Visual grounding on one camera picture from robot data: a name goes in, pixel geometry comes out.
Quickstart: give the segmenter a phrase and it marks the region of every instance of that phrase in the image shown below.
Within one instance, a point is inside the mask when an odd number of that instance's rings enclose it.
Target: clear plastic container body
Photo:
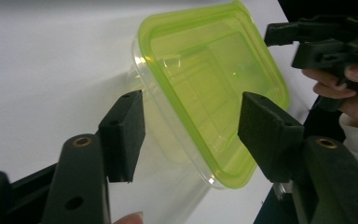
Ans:
[[[240,2],[151,16],[133,45],[148,127],[173,161],[186,155],[207,183],[243,187],[255,161],[237,136],[244,91],[287,108],[282,76]]]

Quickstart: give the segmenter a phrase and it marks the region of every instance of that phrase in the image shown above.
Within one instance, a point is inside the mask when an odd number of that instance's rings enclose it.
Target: green lid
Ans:
[[[282,75],[248,10],[234,1],[154,15],[144,20],[138,39],[214,177],[228,188],[243,187],[256,164],[237,136],[242,93],[289,105]]]

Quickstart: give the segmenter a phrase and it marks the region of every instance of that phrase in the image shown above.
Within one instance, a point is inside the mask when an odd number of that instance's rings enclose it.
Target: white table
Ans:
[[[6,172],[11,182],[16,181],[57,162],[66,139],[95,133],[110,106],[127,92],[131,41],[145,17],[226,2],[0,1],[0,171]],[[286,21],[277,0],[242,2],[262,35],[267,24]],[[289,113],[303,121],[315,99],[313,82],[290,67],[295,46],[270,50],[291,91]],[[153,144],[149,139],[145,147]],[[141,152],[141,169],[148,160]],[[154,205],[149,202],[132,203],[141,201],[153,186],[172,180],[148,176],[142,182],[147,186],[136,187],[142,171],[137,173],[134,183],[110,187],[113,220],[144,208],[145,223],[164,216],[156,209],[150,210],[156,213],[151,214],[147,209]],[[173,206],[167,218],[173,216],[187,224],[252,223],[271,186],[258,169],[243,189],[217,190],[198,184],[192,187],[200,188],[198,194],[191,195],[194,200]],[[136,193],[122,196],[129,192]],[[179,217],[175,209],[185,212],[178,212],[182,214]]]

